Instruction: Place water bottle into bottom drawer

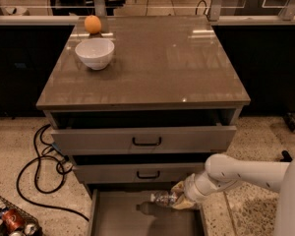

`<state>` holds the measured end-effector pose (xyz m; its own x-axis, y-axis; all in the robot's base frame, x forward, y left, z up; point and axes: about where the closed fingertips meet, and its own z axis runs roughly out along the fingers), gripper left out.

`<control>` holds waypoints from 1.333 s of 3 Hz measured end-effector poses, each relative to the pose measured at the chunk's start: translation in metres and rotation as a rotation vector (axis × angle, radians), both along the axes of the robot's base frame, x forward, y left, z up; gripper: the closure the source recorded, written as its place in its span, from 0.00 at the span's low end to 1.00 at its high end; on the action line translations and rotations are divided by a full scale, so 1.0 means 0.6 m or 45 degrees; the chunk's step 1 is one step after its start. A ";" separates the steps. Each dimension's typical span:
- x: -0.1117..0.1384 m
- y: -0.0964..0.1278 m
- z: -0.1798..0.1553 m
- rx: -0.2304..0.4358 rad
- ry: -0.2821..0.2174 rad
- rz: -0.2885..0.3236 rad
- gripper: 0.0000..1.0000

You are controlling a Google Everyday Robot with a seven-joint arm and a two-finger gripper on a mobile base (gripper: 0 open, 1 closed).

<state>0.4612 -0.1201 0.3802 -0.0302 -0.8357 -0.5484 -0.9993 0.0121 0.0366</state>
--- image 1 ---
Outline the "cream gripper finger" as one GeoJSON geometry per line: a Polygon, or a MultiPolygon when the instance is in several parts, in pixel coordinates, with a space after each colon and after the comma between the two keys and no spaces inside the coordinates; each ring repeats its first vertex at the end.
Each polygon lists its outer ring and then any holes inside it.
{"type": "Polygon", "coordinates": [[[176,193],[176,194],[183,194],[184,193],[184,182],[183,181],[180,181],[177,184],[175,184],[171,188],[171,192],[172,193],[176,193]]]}
{"type": "Polygon", "coordinates": [[[196,204],[188,200],[185,195],[181,195],[172,205],[175,209],[193,209],[196,207],[196,204]]]}

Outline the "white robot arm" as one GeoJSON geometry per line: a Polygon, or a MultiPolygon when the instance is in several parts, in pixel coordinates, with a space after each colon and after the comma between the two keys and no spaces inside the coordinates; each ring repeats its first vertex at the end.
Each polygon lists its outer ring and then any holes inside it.
{"type": "Polygon", "coordinates": [[[172,191],[178,199],[176,209],[199,205],[212,193],[250,183],[279,194],[274,223],[274,236],[295,236],[295,158],[291,162],[244,161],[225,154],[214,154],[205,170],[193,173],[172,191]]]}

